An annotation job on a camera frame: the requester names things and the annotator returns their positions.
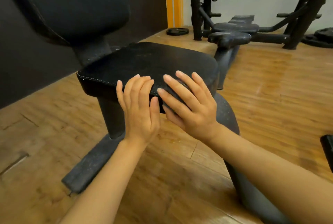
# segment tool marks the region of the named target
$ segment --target hand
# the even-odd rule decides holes
[[[193,93],[171,76],[164,75],[166,84],[187,105],[178,101],[167,91],[159,88],[157,91],[160,97],[176,113],[163,106],[166,117],[192,137],[207,143],[218,134],[220,126],[216,121],[216,102],[197,73],[192,73],[193,79],[181,71],[177,71],[176,76],[187,84]]]
[[[117,83],[117,97],[125,115],[125,140],[145,148],[160,129],[160,106],[153,97],[149,107],[149,93],[154,84],[150,77],[136,75],[131,78],[123,92],[123,83]]]

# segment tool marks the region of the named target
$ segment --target person's right hand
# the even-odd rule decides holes
[[[168,120],[179,126],[192,137],[207,143],[219,131],[220,124],[216,121],[216,102],[209,89],[197,73],[192,73],[191,79],[181,71],[176,72],[193,93],[169,75],[164,75],[164,81],[185,102],[184,105],[167,91],[159,88],[157,91],[163,101],[176,113],[163,106]]]

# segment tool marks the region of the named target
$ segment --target person's left hand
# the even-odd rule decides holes
[[[160,106],[157,97],[153,97],[149,106],[149,93],[154,84],[150,77],[136,75],[124,89],[123,83],[117,83],[117,96],[125,114],[126,135],[129,142],[140,144],[144,148],[160,129]]]

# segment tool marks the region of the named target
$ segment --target person's left arm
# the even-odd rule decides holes
[[[128,181],[149,142],[160,128],[157,97],[149,102],[154,80],[139,75],[130,79],[117,96],[124,110],[126,135],[96,178],[64,216],[60,224],[110,224],[114,222]]]

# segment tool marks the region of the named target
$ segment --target finger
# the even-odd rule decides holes
[[[166,118],[185,131],[184,121],[177,114],[174,114],[174,112],[167,108],[165,105],[163,105],[163,109],[165,111]]]
[[[196,82],[194,82],[192,78],[179,70],[176,71],[176,76],[191,89],[200,104],[207,103],[207,97],[204,90]]]
[[[124,96],[123,96],[123,82],[118,80],[117,82],[117,87],[116,87],[116,92],[117,92],[117,97],[118,97],[118,102],[123,109],[123,111],[126,111],[126,106],[124,102]]]
[[[192,111],[198,110],[200,103],[191,91],[169,75],[164,75],[163,79],[164,82],[166,82],[166,84],[178,94],[178,96]]]
[[[131,93],[132,85],[135,82],[135,80],[138,79],[139,77],[140,77],[139,74],[132,77],[130,80],[128,80],[128,82],[125,86],[123,97],[124,97],[124,103],[125,103],[127,109],[129,109],[131,107],[130,93]]]
[[[151,120],[151,129],[153,131],[158,131],[161,127],[160,121],[160,105],[159,99],[153,97],[150,101],[150,120]]]
[[[142,110],[143,113],[148,113],[148,115],[149,115],[149,93],[150,90],[152,89],[153,84],[154,80],[146,81],[139,92],[139,109]]]
[[[150,77],[140,77],[136,79],[132,85],[130,96],[131,96],[131,107],[133,106],[134,109],[139,109],[139,92],[143,87],[144,83],[148,80],[150,80]]]
[[[196,82],[198,84],[198,86],[200,86],[202,88],[202,90],[205,92],[206,97],[214,99],[213,96],[211,95],[207,85],[205,84],[203,79],[198,75],[198,73],[193,72],[192,78],[193,78],[194,82]]]
[[[178,101],[175,97],[173,97],[170,93],[161,88],[158,88],[157,92],[163,101],[182,119],[186,120],[192,117],[193,113],[191,110],[186,105]]]

